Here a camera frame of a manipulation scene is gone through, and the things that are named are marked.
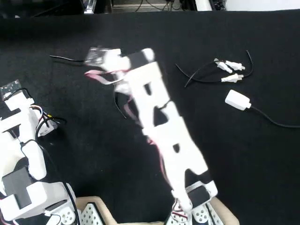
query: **perforated metal plate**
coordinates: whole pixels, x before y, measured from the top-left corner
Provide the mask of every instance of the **perforated metal plate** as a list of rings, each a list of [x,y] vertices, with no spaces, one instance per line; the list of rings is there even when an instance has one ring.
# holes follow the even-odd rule
[[[105,225],[95,203],[88,203],[82,211],[81,225]]]

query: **wire connector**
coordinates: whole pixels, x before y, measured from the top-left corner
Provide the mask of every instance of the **wire connector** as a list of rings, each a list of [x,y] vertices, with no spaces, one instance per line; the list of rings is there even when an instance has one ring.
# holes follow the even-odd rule
[[[246,69],[241,63],[226,61],[226,65],[230,66],[234,70],[244,70]]]
[[[251,107],[250,99],[234,90],[230,90],[225,102],[239,110],[245,110]]]
[[[221,78],[221,82],[236,83],[237,81],[241,81],[243,79],[243,77],[244,77],[244,75],[233,74],[233,75]]]
[[[214,61],[217,64],[218,68],[220,68],[220,69],[222,69],[222,70],[224,70],[224,71],[226,71],[230,74],[233,72],[233,70],[230,69],[224,62],[218,60],[217,58],[215,58]]]

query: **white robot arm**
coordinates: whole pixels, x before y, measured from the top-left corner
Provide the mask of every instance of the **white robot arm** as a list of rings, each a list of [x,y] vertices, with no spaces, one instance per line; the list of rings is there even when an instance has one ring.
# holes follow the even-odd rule
[[[6,221],[28,218],[44,213],[64,215],[67,223],[74,222],[74,208],[62,182],[40,182],[46,174],[42,147],[36,142],[36,129],[44,120],[42,110],[34,110],[34,100],[26,98],[19,81],[0,88],[3,102],[0,110],[0,192],[6,196],[0,201]],[[57,127],[44,123],[38,136],[46,135]],[[17,162],[26,157],[28,166],[15,169]],[[72,188],[67,187],[75,199]]]
[[[204,205],[218,193],[216,185],[209,176],[202,153],[168,95],[154,52],[144,49],[126,57],[121,57],[120,53],[120,49],[91,48],[85,63],[106,72],[91,70],[86,75],[105,85],[114,84],[115,91],[135,101],[138,124],[162,156],[167,181],[176,199],[173,208],[180,208],[174,212],[191,221],[193,211],[200,207],[204,209]],[[108,73],[114,75],[114,81],[104,78]],[[158,125],[154,123],[157,110],[166,117],[166,121]],[[185,187],[186,170],[201,177],[189,187]]]

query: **black cloth surface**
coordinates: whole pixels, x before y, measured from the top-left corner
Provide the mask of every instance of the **black cloth surface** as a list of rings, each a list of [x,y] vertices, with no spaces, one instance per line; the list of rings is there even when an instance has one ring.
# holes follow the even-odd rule
[[[86,78],[86,66],[49,58],[83,59],[98,45],[121,48],[124,54],[150,47],[220,200],[243,225],[299,224],[300,130],[276,127],[255,112],[224,102],[234,89],[274,120],[300,124],[299,19],[295,10],[4,20],[0,85],[19,79],[36,104],[68,119],[42,143],[77,196],[100,196],[119,223],[165,220],[173,198],[158,153],[141,129],[115,109],[113,87]],[[174,65],[193,72],[217,57],[249,68],[246,50],[254,73],[238,83],[184,88],[187,78]],[[46,162],[48,179],[55,180]],[[26,221],[38,224],[35,218]]]

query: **beige base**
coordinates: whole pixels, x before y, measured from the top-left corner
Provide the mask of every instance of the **beige base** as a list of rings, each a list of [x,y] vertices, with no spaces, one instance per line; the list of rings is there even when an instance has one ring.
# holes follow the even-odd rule
[[[101,216],[105,222],[106,225],[116,225],[118,224],[116,220],[111,215],[110,211],[108,210],[105,203],[102,201],[101,198],[97,196],[90,196],[90,197],[80,197],[77,198],[76,204],[79,210],[84,210],[86,204],[88,202],[94,202],[96,203],[99,212],[101,213]],[[223,221],[224,225],[239,225],[238,219],[230,212],[230,210],[221,203],[220,200],[217,198],[213,198],[211,200],[211,205]],[[153,222],[153,223],[126,223],[122,225],[163,225],[164,222]]]

